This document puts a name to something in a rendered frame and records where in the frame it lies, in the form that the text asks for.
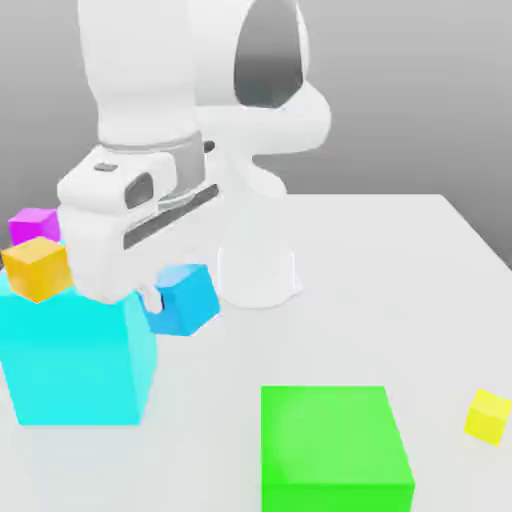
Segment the large cyan box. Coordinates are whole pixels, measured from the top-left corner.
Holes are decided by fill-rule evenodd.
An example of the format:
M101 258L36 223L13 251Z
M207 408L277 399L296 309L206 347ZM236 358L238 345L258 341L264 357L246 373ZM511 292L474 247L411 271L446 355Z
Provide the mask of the large cyan box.
M156 363L136 293L107 305L73 285L34 303L0 272L0 365L19 424L137 425Z

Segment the large green box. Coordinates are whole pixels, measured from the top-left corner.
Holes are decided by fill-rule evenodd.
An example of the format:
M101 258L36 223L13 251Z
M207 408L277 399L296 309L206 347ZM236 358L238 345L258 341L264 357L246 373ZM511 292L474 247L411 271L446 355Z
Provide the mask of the large green box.
M415 480L382 386L261 389L262 512L412 512Z

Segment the small orange cube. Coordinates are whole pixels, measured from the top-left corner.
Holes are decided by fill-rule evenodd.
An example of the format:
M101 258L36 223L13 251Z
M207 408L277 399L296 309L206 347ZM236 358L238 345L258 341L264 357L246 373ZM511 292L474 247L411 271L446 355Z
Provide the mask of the small orange cube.
M66 247L36 237L1 253L11 290L41 303L73 286Z

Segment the small blue cube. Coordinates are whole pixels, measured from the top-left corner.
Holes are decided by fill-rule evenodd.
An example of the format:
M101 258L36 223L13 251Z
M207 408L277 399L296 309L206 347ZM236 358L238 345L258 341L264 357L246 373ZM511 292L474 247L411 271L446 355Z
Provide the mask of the small blue cube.
M163 309L145 312L154 334L190 336L220 311L220 303L206 264L167 266L158 276Z

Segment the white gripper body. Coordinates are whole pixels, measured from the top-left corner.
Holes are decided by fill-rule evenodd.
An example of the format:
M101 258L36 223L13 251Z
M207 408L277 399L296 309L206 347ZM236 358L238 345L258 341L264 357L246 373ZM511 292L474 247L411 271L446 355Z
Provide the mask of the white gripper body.
M156 200L122 213L60 206L61 234L78 292L114 304L134 290L154 286L159 272L191 252L218 195L219 187L211 184L168 209Z

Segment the small yellow cube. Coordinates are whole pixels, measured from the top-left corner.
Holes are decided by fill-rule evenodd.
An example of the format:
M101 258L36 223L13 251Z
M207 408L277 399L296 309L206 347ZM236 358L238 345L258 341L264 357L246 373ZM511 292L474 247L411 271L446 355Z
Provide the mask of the small yellow cube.
M511 411L512 400L479 389L470 404L464 432L498 446Z

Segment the small magenta cube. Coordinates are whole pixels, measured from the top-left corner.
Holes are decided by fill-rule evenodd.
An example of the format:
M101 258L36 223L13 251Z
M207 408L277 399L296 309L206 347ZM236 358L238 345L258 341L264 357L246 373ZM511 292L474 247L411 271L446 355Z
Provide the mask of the small magenta cube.
M8 220L8 227L13 245L19 245L37 237L60 241L60 228L55 208L24 208Z

